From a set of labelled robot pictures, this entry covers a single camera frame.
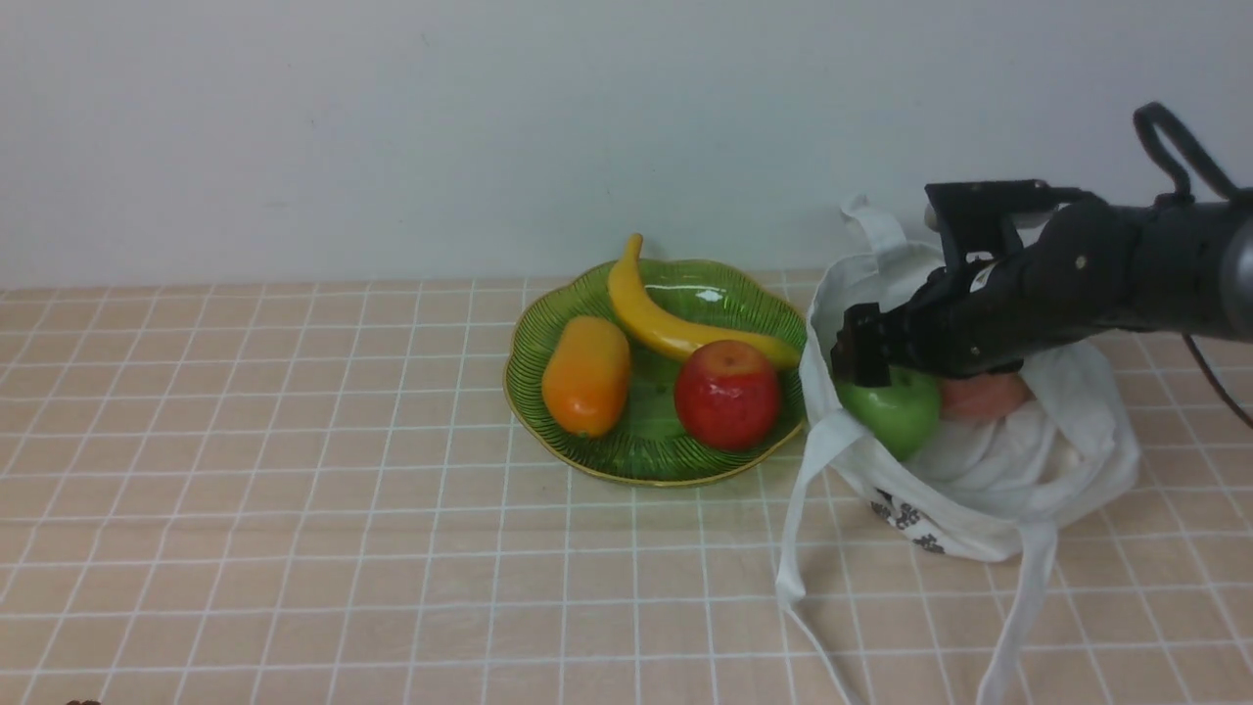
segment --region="cable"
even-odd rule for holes
[[[1253,418],[1250,418],[1248,413],[1244,412],[1243,408],[1240,408],[1239,402],[1233,399],[1232,396],[1227,393],[1227,389],[1223,387],[1223,383],[1218,382],[1218,377],[1214,374],[1214,371],[1209,367],[1209,362],[1207,362],[1205,357],[1202,356],[1200,347],[1197,346],[1197,341],[1193,339],[1190,334],[1185,334],[1183,336],[1183,343],[1188,346],[1188,351],[1192,352],[1193,359],[1197,361],[1197,366],[1200,368],[1200,373],[1205,376],[1205,381],[1209,382],[1209,387],[1214,388],[1214,392],[1218,394],[1219,399],[1222,399],[1223,403],[1227,404],[1227,407],[1232,411],[1232,413],[1234,413],[1242,422],[1244,422],[1244,426],[1253,428]]]
[[[1253,188],[1238,188],[1218,163],[1214,162],[1213,157],[1205,152],[1205,148],[1200,145],[1200,142],[1197,140],[1183,121],[1162,103],[1149,103],[1141,106],[1131,115],[1131,121],[1135,125],[1135,134],[1140,138],[1144,152],[1174,182],[1175,190],[1173,194],[1167,195],[1168,198],[1182,199],[1189,203],[1195,199],[1192,194],[1192,180],[1188,178],[1187,169],[1167,152],[1162,144],[1162,138],[1158,135],[1158,128],[1167,134],[1183,159],[1188,162],[1188,165],[1220,198],[1233,203],[1253,200]],[[1183,343],[1188,346],[1192,358],[1197,361],[1197,367],[1205,376],[1209,387],[1214,388],[1218,398],[1227,404],[1237,418],[1244,422],[1244,426],[1253,430],[1253,418],[1249,418],[1239,402],[1232,398],[1227,388],[1223,387],[1223,383],[1218,382],[1218,376],[1214,374],[1214,371],[1209,367],[1209,362],[1202,356],[1197,341],[1190,334],[1184,334]]]

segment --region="white tote bag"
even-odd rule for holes
[[[937,247],[907,240],[900,223],[863,195],[842,212],[871,252],[834,262],[807,313],[799,374],[809,432],[783,528],[779,606],[826,655],[796,610],[806,594],[796,541],[806,491],[831,467],[920,550],[989,562],[1021,553],[1014,606],[979,686],[977,705],[999,705],[1044,606],[1058,530],[1135,485],[1139,443],[1108,362],[1093,344],[1078,342],[1025,361],[1020,374],[1035,399],[1019,411],[997,422],[941,422],[927,446],[898,463],[840,404],[827,356],[847,307],[903,303],[944,264],[944,255]],[[862,705],[826,659],[846,702]]]

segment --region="green apple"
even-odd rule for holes
[[[910,460],[940,423],[940,383],[931,376],[891,369],[888,387],[836,383],[840,403],[900,462]]]

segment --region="red apple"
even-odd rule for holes
[[[783,391],[769,359],[739,339],[697,348],[674,383],[679,423],[718,451],[747,451],[764,441],[782,407]]]

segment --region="apple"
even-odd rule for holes
[[[938,382],[927,374],[892,368],[888,387],[857,387],[837,382],[840,403],[898,462],[910,460],[940,425]]]
[[[995,422],[1026,404],[1031,389],[1016,373],[946,379],[940,383],[940,416],[962,422]]]
[[[684,431],[724,452],[766,440],[783,408],[778,373],[762,351],[739,339],[702,344],[674,382],[674,411]]]

